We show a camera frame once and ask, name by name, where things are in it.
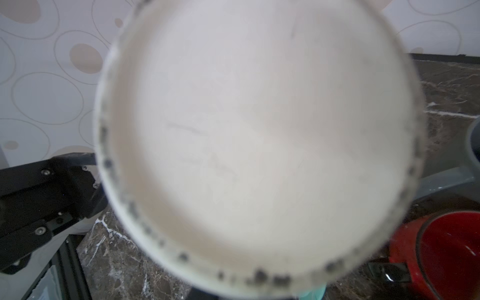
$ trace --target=wallpaper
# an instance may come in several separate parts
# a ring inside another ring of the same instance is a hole
[[[137,1],[0,1],[0,149],[10,166],[93,151],[97,81]],[[367,2],[407,52],[480,56],[480,0]]]

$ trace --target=red pot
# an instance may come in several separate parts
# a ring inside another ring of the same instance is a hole
[[[480,296],[480,212],[453,211],[403,224],[390,240],[391,263],[406,263],[410,288],[431,300]]]

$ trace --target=brown marble surface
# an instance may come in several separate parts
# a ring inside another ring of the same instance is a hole
[[[480,115],[480,65],[415,61],[427,98],[428,156]],[[410,214],[419,210],[413,207]],[[77,248],[93,299],[181,300],[190,287],[146,257],[110,207]],[[385,249],[373,257],[385,256]],[[373,282],[365,267],[328,286],[326,300],[415,299],[403,287]]]

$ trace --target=beige dot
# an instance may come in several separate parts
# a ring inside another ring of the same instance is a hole
[[[381,12],[385,7],[387,7],[393,0],[367,0],[370,5],[373,6],[377,11]]]
[[[119,18],[115,19],[115,25],[120,28],[123,26],[123,21]]]
[[[3,144],[3,148],[7,150],[15,150],[18,148],[18,143],[16,141],[7,141]]]
[[[62,154],[74,153],[74,152],[93,153],[94,151],[92,148],[85,147],[85,146],[67,146],[60,150],[55,151],[55,153],[52,154],[52,157],[57,155],[62,155]]]
[[[76,44],[70,49],[70,61],[83,73],[94,74],[100,72],[103,58],[97,49],[87,44]]]
[[[0,0],[0,13],[23,24],[35,23],[41,15],[37,0]]]
[[[413,48],[410,53],[418,53],[418,54],[422,54],[423,53],[423,48],[422,47],[416,47],[416,48]]]

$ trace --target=screw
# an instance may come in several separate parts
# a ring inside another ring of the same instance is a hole
[[[47,229],[43,226],[40,226],[39,228],[35,229],[35,234],[36,235],[42,235],[47,231]]]

